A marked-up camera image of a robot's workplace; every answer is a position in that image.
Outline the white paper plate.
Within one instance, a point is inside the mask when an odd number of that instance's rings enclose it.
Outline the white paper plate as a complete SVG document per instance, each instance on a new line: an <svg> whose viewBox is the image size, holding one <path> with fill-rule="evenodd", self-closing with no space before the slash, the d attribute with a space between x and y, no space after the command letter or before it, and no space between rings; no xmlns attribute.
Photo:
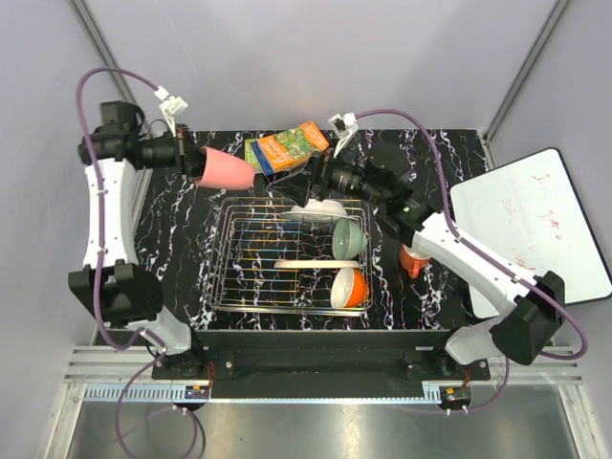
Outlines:
<svg viewBox="0 0 612 459"><path fill-rule="evenodd" d="M279 216L298 223L333 224L339 219L347 218L348 213L338 201L310 199L304 207L293 206Z"/></svg>

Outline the pink plastic cup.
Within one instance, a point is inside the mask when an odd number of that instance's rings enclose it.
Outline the pink plastic cup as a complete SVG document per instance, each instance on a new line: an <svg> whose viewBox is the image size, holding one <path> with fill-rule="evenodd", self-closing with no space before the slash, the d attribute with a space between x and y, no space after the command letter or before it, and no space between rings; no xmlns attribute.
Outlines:
<svg viewBox="0 0 612 459"><path fill-rule="evenodd" d="M253 167L223 151L205 147L206 164L197 186L213 189L246 190L255 178Z"/></svg>

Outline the pale green ceramic bowl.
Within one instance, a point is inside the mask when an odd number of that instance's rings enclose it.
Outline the pale green ceramic bowl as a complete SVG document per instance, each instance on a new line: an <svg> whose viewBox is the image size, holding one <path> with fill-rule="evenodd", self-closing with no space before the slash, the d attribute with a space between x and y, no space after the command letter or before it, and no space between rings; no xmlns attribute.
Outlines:
<svg viewBox="0 0 612 459"><path fill-rule="evenodd" d="M348 218L339 219L334 227L332 253L337 260L353 259L366 249L368 235Z"/></svg>

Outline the pink cream floral plate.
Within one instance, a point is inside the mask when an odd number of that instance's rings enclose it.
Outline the pink cream floral plate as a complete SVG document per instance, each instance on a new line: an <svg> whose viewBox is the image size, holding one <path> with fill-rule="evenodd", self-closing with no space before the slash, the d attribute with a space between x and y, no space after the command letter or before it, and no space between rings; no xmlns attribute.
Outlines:
<svg viewBox="0 0 612 459"><path fill-rule="evenodd" d="M360 263L355 260L277 260L273 267L277 270L334 270L358 269Z"/></svg>

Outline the orange bowl white inside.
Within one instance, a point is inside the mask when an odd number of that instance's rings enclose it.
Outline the orange bowl white inside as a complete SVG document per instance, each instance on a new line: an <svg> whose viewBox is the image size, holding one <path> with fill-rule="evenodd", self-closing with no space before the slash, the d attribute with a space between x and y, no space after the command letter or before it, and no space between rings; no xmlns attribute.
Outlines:
<svg viewBox="0 0 612 459"><path fill-rule="evenodd" d="M330 304L335 309L355 308L366 300L367 295L367 283L361 271L356 268L342 268L333 282Z"/></svg>

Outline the orange ceramic mug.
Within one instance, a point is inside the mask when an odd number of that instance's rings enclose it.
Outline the orange ceramic mug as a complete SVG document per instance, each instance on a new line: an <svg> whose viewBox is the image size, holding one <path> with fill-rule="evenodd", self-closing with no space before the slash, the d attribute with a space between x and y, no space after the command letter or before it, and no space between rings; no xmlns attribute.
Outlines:
<svg viewBox="0 0 612 459"><path fill-rule="evenodd" d="M429 263L430 256L409 246L402 245L400 265L411 279L416 279L420 271Z"/></svg>

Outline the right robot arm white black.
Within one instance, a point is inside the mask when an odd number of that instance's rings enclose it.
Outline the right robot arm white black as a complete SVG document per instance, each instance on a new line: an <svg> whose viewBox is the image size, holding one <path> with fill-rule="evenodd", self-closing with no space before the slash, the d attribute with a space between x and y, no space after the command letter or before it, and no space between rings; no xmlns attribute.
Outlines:
<svg viewBox="0 0 612 459"><path fill-rule="evenodd" d="M495 317L456 329L434 355L435 370L443 378L455 379L469 364L492 357L529 365L564 322L563 279L552 271L524 269L471 242L441 210L417 195L409 164L396 145L374 145L362 163L349 151L316 152L307 163L273 179L271 186L300 206L331 193L373 206L384 233L445 265L489 301Z"/></svg>

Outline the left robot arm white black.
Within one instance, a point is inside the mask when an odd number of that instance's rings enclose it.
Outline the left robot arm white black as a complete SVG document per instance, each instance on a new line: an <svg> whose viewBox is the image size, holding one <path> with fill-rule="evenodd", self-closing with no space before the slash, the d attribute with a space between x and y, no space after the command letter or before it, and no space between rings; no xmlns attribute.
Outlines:
<svg viewBox="0 0 612 459"><path fill-rule="evenodd" d="M89 235L82 267L69 273L68 285L104 339L111 338L112 327L130 330L194 379L205 371L207 356L192 329L164 306L161 282L140 266L134 245L132 198L139 171L176 167L187 175L189 159L204 164L188 128L175 121L186 102L168 96L160 108L166 130L158 137L141 135L142 109L123 101L104 102L101 125L84 136L78 153L89 190Z"/></svg>

